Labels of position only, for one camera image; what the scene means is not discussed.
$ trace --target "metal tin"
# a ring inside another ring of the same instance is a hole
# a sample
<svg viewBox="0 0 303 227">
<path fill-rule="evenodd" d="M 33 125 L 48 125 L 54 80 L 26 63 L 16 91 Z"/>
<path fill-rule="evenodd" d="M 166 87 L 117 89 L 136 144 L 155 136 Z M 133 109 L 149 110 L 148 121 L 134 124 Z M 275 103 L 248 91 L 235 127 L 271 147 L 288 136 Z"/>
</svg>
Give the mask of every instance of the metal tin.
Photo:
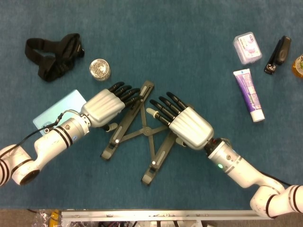
<svg viewBox="0 0 303 227">
<path fill-rule="evenodd" d="M 103 81 L 110 76 L 110 67 L 106 60 L 95 59 L 89 66 L 89 70 L 96 80 Z"/>
</svg>

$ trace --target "white tube cap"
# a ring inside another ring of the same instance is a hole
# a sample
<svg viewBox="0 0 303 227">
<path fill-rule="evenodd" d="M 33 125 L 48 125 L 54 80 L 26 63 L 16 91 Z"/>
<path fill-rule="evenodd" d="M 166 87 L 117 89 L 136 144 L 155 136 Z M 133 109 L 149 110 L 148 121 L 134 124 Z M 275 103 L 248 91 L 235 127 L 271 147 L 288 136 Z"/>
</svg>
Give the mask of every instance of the white tube cap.
<svg viewBox="0 0 303 227">
<path fill-rule="evenodd" d="M 263 114 L 262 109 L 254 110 L 250 112 L 250 115 L 252 117 L 253 122 L 260 122 L 262 120 L 265 120 L 265 116 Z"/>
</svg>

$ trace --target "orange bottle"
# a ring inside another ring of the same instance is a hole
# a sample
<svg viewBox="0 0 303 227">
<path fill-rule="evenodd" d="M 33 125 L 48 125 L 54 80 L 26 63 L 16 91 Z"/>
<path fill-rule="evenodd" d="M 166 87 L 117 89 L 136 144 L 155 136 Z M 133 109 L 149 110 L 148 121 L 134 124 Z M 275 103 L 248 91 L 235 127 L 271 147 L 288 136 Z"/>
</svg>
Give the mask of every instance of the orange bottle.
<svg viewBox="0 0 303 227">
<path fill-rule="evenodd" d="M 294 75 L 303 78 L 303 54 L 294 61 L 292 70 Z"/>
</svg>

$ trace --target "white joint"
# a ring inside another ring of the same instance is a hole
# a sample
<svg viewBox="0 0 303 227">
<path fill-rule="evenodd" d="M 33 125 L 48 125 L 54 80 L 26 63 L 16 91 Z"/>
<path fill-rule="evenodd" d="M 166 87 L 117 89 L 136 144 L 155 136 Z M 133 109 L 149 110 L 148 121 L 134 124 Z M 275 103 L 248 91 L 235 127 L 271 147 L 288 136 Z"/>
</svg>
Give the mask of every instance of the white joint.
<svg viewBox="0 0 303 227">
<path fill-rule="evenodd" d="M 147 108 L 147 109 L 146 109 L 146 112 L 148 112 L 150 115 L 152 115 L 153 118 L 155 118 L 155 117 L 156 117 L 156 114 L 159 113 L 159 111 L 153 110 L 153 109 L 151 109 L 151 108 Z"/>
</svg>

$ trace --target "purple label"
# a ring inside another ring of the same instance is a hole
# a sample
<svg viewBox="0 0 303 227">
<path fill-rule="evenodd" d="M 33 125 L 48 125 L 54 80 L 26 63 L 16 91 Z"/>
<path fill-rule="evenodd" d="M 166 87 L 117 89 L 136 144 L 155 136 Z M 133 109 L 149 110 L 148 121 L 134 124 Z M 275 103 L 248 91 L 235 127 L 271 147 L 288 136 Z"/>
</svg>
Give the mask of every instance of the purple label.
<svg viewBox="0 0 303 227">
<path fill-rule="evenodd" d="M 235 75 L 249 112 L 261 109 L 250 73 Z"/>
</svg>

